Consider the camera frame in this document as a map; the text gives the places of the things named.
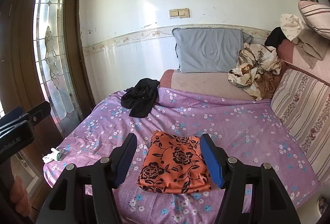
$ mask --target folded orange cloth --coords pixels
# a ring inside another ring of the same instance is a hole
[[[199,137],[154,131],[138,186],[150,192],[192,193],[211,189]]]

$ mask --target gray pillow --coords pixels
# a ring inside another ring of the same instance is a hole
[[[238,52],[253,37],[239,29],[174,28],[179,72],[229,72],[236,68]]]

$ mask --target metal screw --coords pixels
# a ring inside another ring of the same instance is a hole
[[[106,164],[109,161],[110,161],[109,157],[102,157],[101,160],[100,160],[100,163]]]
[[[65,169],[67,170],[72,170],[73,168],[75,168],[75,165],[74,164],[68,164]]]
[[[228,161],[231,163],[231,164],[235,164],[237,163],[237,159],[235,157],[229,157],[228,158]]]
[[[270,169],[270,168],[272,168],[272,165],[270,164],[270,163],[267,163],[267,162],[265,162],[264,164],[263,164],[263,166],[264,166],[264,168],[265,169]]]

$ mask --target crumpled black clothing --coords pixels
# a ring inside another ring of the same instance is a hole
[[[151,112],[153,104],[158,97],[160,82],[155,79],[141,79],[135,85],[126,90],[121,97],[120,104],[125,108],[131,108],[129,115],[135,118],[144,118]]]
[[[276,27],[269,34],[267,40],[265,41],[265,46],[272,46],[277,49],[283,40],[287,40],[287,37],[284,35],[281,27]]]

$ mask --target floral wall border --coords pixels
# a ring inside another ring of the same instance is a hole
[[[93,44],[87,47],[83,47],[84,55],[91,55],[96,52],[106,51],[117,46],[131,44],[137,41],[143,40],[152,40],[159,38],[166,38],[172,36],[172,30],[175,27],[181,28],[192,28],[192,27],[209,27],[209,28],[233,28],[240,29],[243,32],[255,37],[266,39],[270,34],[269,30],[255,28],[255,27],[247,27],[247,26],[239,26],[239,25],[226,25],[226,24],[189,24],[189,25],[175,25],[175,26],[165,26],[158,27],[147,30],[140,30],[137,32],[128,33],[125,35],[117,36],[108,40],[104,40],[97,44]]]

